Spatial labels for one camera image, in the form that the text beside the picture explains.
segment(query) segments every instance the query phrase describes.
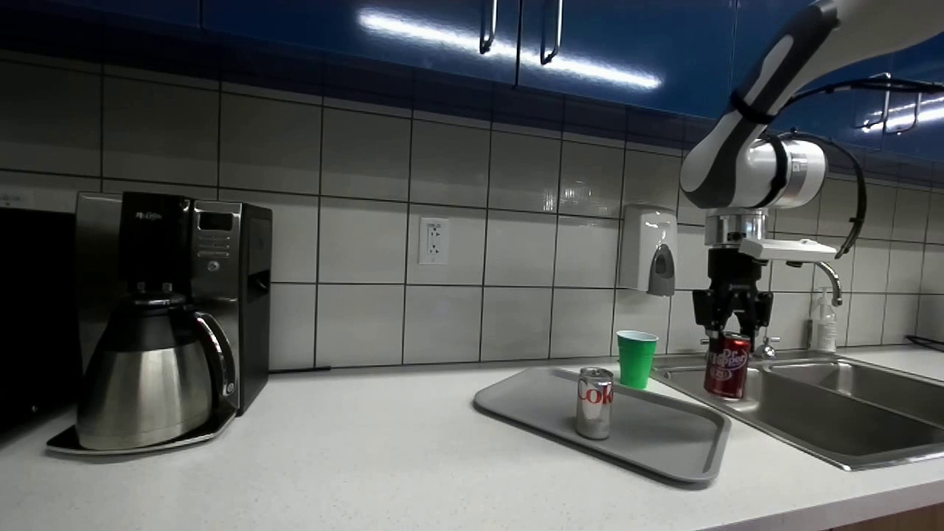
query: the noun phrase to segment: carafe handle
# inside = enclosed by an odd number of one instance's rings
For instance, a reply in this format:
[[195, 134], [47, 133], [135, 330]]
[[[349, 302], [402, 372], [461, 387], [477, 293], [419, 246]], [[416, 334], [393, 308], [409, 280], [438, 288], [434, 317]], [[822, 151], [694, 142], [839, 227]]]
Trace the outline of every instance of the carafe handle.
[[223, 375], [220, 394], [228, 397], [236, 390], [236, 384], [233, 383], [233, 379], [236, 377], [236, 360], [233, 358], [233, 349], [216, 318], [206, 312], [194, 312], [194, 315], [196, 316], [196, 323], [207, 334], [213, 352], [219, 357], [220, 371]]

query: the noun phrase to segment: white countertop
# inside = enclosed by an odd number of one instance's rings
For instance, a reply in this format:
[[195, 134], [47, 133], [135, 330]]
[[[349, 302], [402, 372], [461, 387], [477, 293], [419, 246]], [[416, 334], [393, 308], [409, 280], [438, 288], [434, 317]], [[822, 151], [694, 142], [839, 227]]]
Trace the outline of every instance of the white countertop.
[[[941, 352], [845, 353], [944, 379]], [[0, 438], [0, 529], [815, 531], [944, 503], [944, 459], [846, 472], [736, 420], [710, 487], [666, 486], [473, 409], [518, 370], [274, 376], [219, 439], [107, 462], [44, 452], [66, 413]]]

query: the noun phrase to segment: tiled backsplash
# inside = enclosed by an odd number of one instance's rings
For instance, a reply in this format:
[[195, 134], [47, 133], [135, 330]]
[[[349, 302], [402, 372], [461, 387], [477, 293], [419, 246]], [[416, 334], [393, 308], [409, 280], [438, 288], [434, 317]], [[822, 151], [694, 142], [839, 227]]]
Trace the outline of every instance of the tiled backsplash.
[[[0, 61], [0, 190], [70, 210], [75, 191], [248, 201], [275, 217], [272, 368], [615, 352], [614, 330], [700, 351], [703, 214], [679, 194], [680, 148], [383, 107], [122, 67]], [[833, 175], [780, 213], [777, 237], [838, 245], [854, 183]], [[868, 222], [836, 266], [839, 342], [942, 337], [944, 193], [868, 190]], [[678, 211], [678, 291], [615, 289], [622, 204]], [[447, 265], [420, 265], [421, 217], [449, 220]], [[769, 333], [802, 345], [809, 265], [766, 268]]]

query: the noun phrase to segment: blue cabinet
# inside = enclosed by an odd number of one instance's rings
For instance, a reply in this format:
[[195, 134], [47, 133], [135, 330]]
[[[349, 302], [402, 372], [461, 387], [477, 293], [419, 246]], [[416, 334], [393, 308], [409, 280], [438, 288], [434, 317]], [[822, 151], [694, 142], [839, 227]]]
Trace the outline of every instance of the blue cabinet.
[[200, 0], [13, 0], [4, 7], [116, 26], [200, 28]]
[[203, 27], [231, 38], [514, 83], [517, 0], [203, 0]]
[[518, 83], [716, 118], [733, 0], [523, 0]]
[[[895, 54], [895, 77], [944, 82], [944, 35]], [[893, 94], [883, 149], [944, 161], [944, 94]]]
[[[733, 86], [740, 86], [756, 61], [761, 59], [773, 39], [797, 11], [810, 0], [739, 0], [737, 32], [734, 37]], [[806, 88], [859, 77], [890, 74], [890, 55], [863, 60], [831, 72], [811, 82]], [[785, 109], [771, 128], [798, 128], [830, 137], [838, 142], [866, 149], [882, 147], [881, 115], [885, 93], [850, 91], [818, 94]]]

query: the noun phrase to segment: diet coke can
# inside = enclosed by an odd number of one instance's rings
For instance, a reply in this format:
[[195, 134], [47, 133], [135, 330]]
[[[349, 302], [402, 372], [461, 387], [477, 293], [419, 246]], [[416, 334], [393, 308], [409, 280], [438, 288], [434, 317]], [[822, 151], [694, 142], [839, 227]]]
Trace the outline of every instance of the diet coke can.
[[740, 399], [748, 379], [750, 339], [746, 335], [722, 332], [710, 345], [705, 390], [719, 397]]
[[581, 369], [577, 381], [577, 433], [587, 438], [610, 436], [613, 373], [605, 368]]

